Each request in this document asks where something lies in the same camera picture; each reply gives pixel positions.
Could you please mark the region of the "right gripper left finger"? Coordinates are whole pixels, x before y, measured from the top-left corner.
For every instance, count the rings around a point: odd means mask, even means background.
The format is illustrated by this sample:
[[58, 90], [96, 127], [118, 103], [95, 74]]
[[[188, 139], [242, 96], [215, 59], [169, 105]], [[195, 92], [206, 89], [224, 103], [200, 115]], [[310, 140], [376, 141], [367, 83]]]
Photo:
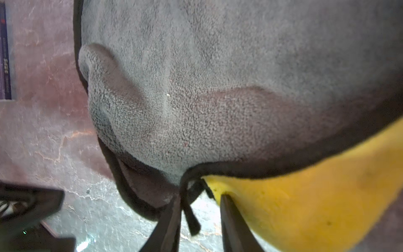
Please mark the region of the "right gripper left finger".
[[173, 198], [140, 252], [178, 252], [181, 232], [181, 199]]

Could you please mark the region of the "yellow grey dishcloth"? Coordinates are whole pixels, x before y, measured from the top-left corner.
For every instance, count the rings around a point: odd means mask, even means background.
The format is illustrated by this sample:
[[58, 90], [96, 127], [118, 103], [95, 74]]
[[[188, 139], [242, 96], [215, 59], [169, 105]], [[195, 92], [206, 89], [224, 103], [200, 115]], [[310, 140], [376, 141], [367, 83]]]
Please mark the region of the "yellow grey dishcloth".
[[402, 1], [75, 1], [76, 66], [124, 201], [228, 194], [282, 252], [403, 249]]

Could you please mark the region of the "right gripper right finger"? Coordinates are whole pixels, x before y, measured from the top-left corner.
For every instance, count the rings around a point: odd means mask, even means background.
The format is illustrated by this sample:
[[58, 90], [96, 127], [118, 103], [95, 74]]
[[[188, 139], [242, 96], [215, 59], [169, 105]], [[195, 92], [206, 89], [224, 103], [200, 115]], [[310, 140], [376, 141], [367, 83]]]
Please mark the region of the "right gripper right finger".
[[228, 194], [220, 198], [220, 214], [225, 252], [264, 252]]

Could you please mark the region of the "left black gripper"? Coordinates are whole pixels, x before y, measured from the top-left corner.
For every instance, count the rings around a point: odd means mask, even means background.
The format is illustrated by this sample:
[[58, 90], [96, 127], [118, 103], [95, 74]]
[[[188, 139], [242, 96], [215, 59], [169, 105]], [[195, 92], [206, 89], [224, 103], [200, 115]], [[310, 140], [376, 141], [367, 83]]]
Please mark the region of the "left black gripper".
[[1, 182], [1, 251], [74, 252], [75, 237], [59, 237], [44, 223], [64, 199], [60, 189]]

